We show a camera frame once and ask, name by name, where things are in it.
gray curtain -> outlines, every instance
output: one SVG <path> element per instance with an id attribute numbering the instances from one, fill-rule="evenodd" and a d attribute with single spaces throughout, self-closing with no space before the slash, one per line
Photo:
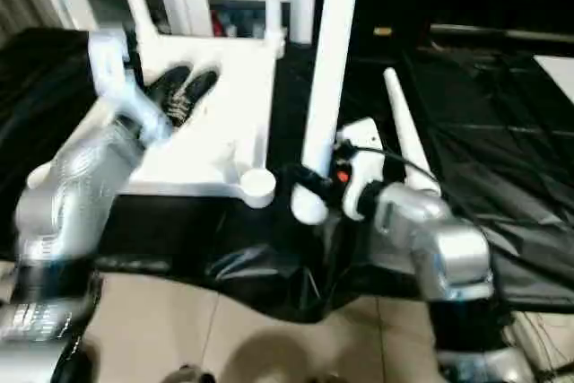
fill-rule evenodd
<path id="1" fill-rule="evenodd" d="M 0 0 L 0 47 L 29 27 L 62 27 L 50 0 Z"/>

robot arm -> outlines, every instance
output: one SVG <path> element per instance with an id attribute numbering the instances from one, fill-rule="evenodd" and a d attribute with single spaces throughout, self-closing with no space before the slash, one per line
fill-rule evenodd
<path id="1" fill-rule="evenodd" d="M 18 273 L 0 309 L 4 341 L 80 334 L 100 295 L 94 255 L 113 200 L 144 149 L 115 121 L 59 153 L 16 209 Z"/>
<path id="2" fill-rule="evenodd" d="M 370 223 L 372 239 L 384 245 L 383 265 L 416 278 L 429 308 L 442 375 L 453 382 L 533 383 L 524 354 L 504 336 L 509 320 L 500 318 L 505 314 L 483 232 L 452 214 L 434 191 L 384 182 L 384 152 L 372 120 L 345 127 L 339 139 L 369 150 L 346 154 L 352 175 L 344 212 Z"/>
<path id="3" fill-rule="evenodd" d="M 89 51 L 96 91 L 116 116 L 66 144 L 16 207 L 17 273 L 0 308 L 0 381 L 91 381 L 79 351 L 100 298 L 100 237 L 145 148 L 171 133 L 165 114 L 124 70 L 125 42 L 93 34 Z"/>

white vertical pole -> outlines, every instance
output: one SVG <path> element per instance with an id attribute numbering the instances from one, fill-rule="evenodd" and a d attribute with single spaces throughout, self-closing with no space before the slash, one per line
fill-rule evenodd
<path id="1" fill-rule="evenodd" d="M 407 160 L 432 173 L 395 69 L 389 67 L 385 71 L 384 76 L 401 153 Z M 404 183 L 407 186 L 416 190 L 430 190 L 440 196 L 440 186 L 436 182 L 409 166 L 405 166 L 404 170 L 406 172 L 406 181 Z"/>
<path id="2" fill-rule="evenodd" d="M 281 0 L 265 0 L 265 40 L 277 47 L 277 57 L 283 57 L 284 34 Z"/>
<path id="3" fill-rule="evenodd" d="M 354 7 L 355 0 L 325 0 L 323 6 L 302 157 L 303 165 L 322 176 L 331 163 Z M 325 203 L 303 186 L 293 190 L 291 210 L 306 224 L 327 217 Z"/>
<path id="4" fill-rule="evenodd" d="M 127 0 L 127 2 L 134 18 L 143 78 L 149 82 L 167 67 L 168 59 L 158 45 L 158 33 L 145 0 Z"/>

tiled floor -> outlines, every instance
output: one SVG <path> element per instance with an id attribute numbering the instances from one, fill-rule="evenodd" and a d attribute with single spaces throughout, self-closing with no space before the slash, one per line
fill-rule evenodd
<path id="1" fill-rule="evenodd" d="M 556 348 L 545 338 L 544 349 L 533 328 Z M 535 340 L 529 354 L 543 366 L 574 356 L 573 328 L 569 317 L 517 318 L 517 336 Z M 348 383 L 443 381 L 426 308 L 405 300 L 361 298 L 317 325 L 293 325 L 214 292 L 107 274 L 86 341 L 100 350 L 99 383 L 159 383 L 186 363 L 218 383 L 305 383 L 326 373 Z"/>

black cloth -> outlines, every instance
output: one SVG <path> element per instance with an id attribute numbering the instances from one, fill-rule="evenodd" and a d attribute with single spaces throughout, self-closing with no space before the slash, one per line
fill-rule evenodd
<path id="1" fill-rule="evenodd" d="M 80 32 L 36 30 L 0 52 L 0 88 L 11 89 L 3 91 L 0 126 L 0 166 L 10 179 L 1 189 L 2 257 L 12 256 L 13 206 L 26 176 L 52 157 L 94 101 L 85 42 Z M 267 166 L 278 188 L 271 205 L 252 210 L 223 198 L 120 196 L 99 267 L 203 286 L 298 322 L 318 321 L 360 294 L 416 298 L 412 277 L 380 264 L 380 241 L 364 225 L 333 211 L 325 226 L 310 228 L 291 215 L 286 167 L 300 159 L 313 64 L 311 49 L 289 46 L 277 65 Z M 472 212 L 489 232 L 508 304 L 571 312 L 574 107 L 530 57 L 353 59 L 339 123 L 372 117 L 395 151 L 382 77 L 389 65 L 404 85 L 431 167 L 457 195 L 454 210 Z M 45 108 L 26 108 L 42 101 Z M 400 180 L 404 172 L 387 163 L 384 174 Z"/>

